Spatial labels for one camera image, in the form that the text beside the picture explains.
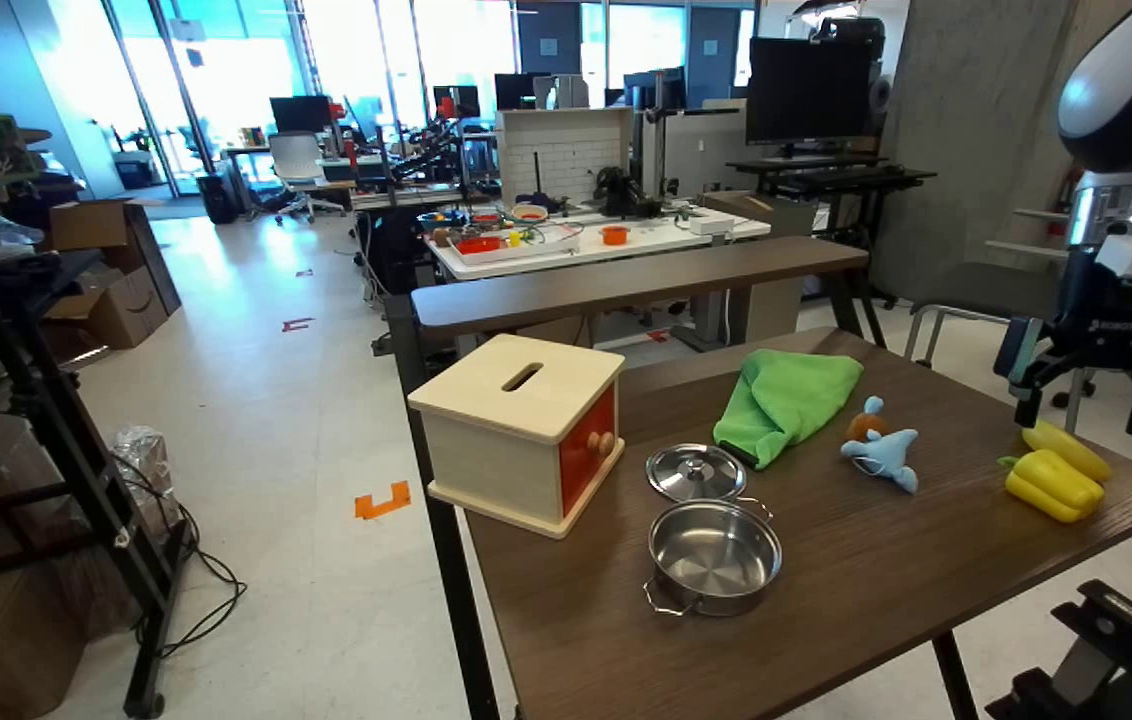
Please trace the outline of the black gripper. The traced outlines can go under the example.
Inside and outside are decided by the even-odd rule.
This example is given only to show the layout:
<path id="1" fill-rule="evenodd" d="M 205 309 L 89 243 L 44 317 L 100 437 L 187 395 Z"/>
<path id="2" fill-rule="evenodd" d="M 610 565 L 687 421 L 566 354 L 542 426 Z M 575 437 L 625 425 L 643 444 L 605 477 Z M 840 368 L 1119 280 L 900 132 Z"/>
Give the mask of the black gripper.
<path id="1" fill-rule="evenodd" d="M 1012 358 L 1019 426 L 1035 425 L 1045 389 L 1070 368 L 1119 368 L 1132 379 L 1132 280 L 1103 269 L 1092 249 L 1070 253 L 1050 350 Z"/>

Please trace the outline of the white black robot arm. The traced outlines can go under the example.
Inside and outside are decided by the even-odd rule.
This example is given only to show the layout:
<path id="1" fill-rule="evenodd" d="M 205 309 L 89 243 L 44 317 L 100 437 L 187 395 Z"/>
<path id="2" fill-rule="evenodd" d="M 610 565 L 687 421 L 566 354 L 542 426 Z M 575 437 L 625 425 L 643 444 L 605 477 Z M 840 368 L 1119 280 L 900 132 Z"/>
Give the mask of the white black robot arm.
<path id="1" fill-rule="evenodd" d="M 1042 326 L 1050 347 L 1012 375 L 1019 426 L 1035 425 L 1045 389 L 1066 373 L 1113 368 L 1132 379 L 1132 276 L 1102 262 L 1109 187 L 1132 176 L 1132 6 L 1070 71 L 1056 132 L 1084 176 L 1056 313 Z"/>

